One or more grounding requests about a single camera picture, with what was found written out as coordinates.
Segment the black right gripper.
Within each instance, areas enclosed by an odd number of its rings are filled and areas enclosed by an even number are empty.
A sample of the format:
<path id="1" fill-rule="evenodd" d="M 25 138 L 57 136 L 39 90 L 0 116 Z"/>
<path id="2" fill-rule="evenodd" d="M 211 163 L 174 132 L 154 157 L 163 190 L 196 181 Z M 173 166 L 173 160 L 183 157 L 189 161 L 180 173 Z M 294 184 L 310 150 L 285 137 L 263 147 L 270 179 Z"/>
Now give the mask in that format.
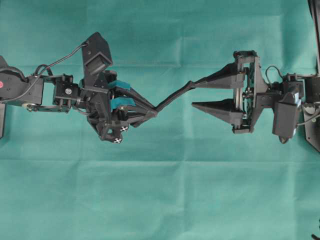
<path id="1" fill-rule="evenodd" d="M 282 93 L 276 84 L 267 83 L 261 72 L 260 57 L 254 50 L 235 51 L 234 63 L 201 78 L 194 83 L 196 88 L 237 89 L 234 100 L 193 102 L 191 105 L 224 122 L 234 125 L 235 134 L 252 133 L 263 109 L 274 108 Z M 245 91 L 244 74 L 247 80 Z"/>

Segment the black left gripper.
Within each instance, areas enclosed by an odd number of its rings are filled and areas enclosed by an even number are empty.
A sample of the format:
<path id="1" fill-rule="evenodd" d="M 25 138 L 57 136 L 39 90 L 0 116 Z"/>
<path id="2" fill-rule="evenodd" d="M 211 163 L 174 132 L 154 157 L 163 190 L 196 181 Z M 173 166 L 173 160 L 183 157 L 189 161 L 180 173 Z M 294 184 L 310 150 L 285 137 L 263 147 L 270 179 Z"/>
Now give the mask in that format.
<path id="1" fill-rule="evenodd" d="M 100 140 L 120 144 L 129 125 L 137 128 L 158 115 L 156 107 L 136 92 L 129 83 L 116 80 L 115 71 L 103 71 L 93 85 L 80 82 L 79 108 L 85 109 L 88 123 Z"/>

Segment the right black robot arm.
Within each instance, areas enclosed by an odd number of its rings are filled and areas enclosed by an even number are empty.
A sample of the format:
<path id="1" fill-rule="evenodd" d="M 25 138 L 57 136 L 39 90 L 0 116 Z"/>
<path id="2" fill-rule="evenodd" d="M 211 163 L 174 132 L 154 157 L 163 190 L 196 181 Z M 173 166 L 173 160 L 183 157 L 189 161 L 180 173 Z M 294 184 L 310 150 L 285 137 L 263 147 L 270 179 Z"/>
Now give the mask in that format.
<path id="1" fill-rule="evenodd" d="M 235 51 L 233 57 L 233 63 L 195 82 L 196 88 L 232 89 L 233 97 L 193 102 L 192 106 L 232 125 L 235 134 L 252 133 L 263 110 L 272 109 L 272 133 L 287 143 L 296 133 L 305 106 L 302 80 L 308 76 L 287 74 L 282 82 L 267 83 L 254 50 Z"/>

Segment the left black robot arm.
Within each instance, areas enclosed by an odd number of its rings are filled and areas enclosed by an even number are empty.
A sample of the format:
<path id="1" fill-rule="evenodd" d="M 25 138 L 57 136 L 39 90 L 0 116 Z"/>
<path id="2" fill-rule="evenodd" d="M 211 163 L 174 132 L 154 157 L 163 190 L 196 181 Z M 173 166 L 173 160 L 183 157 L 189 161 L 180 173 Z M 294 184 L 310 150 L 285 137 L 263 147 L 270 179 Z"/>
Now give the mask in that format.
<path id="1" fill-rule="evenodd" d="M 138 127 L 157 116 L 156 107 L 136 92 L 128 83 L 117 80 L 117 73 L 104 70 L 90 74 L 79 82 L 71 75 L 39 75 L 39 69 L 29 76 L 0 59 L 0 126 L 4 126 L 6 99 L 8 105 L 19 106 L 29 112 L 68 113 L 77 110 L 102 141 L 119 144 L 122 133 L 130 126 Z"/>

